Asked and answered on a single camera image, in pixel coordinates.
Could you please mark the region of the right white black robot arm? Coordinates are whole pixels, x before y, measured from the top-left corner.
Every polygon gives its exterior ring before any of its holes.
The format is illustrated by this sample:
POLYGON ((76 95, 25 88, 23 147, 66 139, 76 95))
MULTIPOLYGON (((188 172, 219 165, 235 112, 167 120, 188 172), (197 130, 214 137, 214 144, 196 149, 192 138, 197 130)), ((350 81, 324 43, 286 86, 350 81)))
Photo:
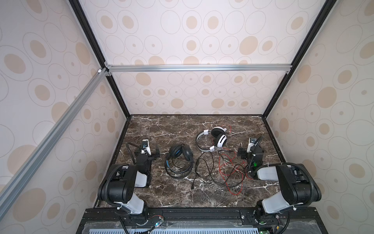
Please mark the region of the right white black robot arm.
POLYGON ((303 164, 290 162, 263 164, 265 151, 260 138, 250 138, 246 149, 239 148, 237 155, 246 160, 245 173, 254 180, 277 181, 280 191, 257 202, 253 217, 283 213, 307 207, 320 201, 322 192, 303 164))

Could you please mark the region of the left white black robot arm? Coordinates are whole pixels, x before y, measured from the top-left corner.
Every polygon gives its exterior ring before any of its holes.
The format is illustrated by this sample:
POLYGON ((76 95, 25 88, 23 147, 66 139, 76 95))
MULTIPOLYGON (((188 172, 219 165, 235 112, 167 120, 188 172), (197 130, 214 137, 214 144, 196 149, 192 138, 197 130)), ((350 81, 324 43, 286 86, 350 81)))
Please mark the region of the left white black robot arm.
POLYGON ((130 151, 130 146, 137 150, 130 152, 132 164, 114 164, 109 167, 98 190, 97 198, 125 211, 130 215, 143 214, 147 206, 144 200, 135 193, 135 188, 147 188, 152 181, 152 162, 160 157, 159 148, 152 153, 149 140, 144 139, 141 145, 125 143, 130 151))

